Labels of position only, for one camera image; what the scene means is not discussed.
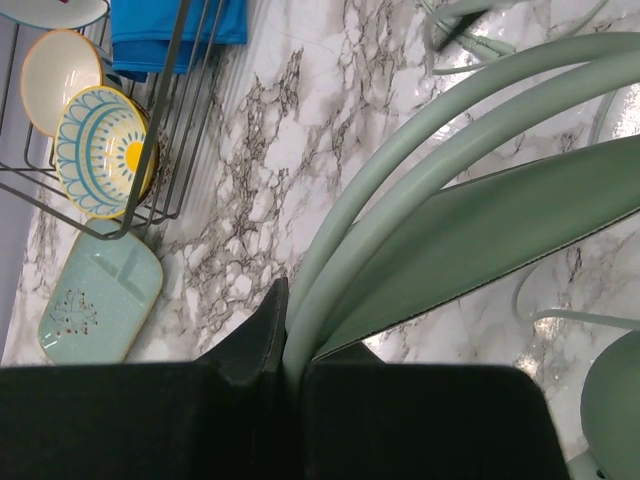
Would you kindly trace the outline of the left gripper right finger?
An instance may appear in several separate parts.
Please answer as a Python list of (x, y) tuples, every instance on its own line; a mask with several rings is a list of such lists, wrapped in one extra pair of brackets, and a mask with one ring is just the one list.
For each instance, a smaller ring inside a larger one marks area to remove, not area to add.
[(546, 400), (506, 366), (323, 360), (304, 377), (308, 479), (566, 479)]

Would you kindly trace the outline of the mint green headphones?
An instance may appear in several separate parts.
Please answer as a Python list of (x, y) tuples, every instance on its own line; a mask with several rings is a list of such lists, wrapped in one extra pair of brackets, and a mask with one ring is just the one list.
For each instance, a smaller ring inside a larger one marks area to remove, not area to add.
[(535, 265), (639, 211), (639, 139), (583, 147), (455, 184), (529, 128), (639, 80), (639, 36), (534, 47), (468, 77), (391, 137), (318, 231), (290, 300), (283, 367), (302, 407), (323, 360)]

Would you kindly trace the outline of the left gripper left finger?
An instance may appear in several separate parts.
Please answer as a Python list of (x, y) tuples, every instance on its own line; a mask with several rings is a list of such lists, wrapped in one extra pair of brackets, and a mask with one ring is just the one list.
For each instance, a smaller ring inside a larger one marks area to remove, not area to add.
[(5, 479), (265, 479), (289, 288), (193, 361), (1, 372)]

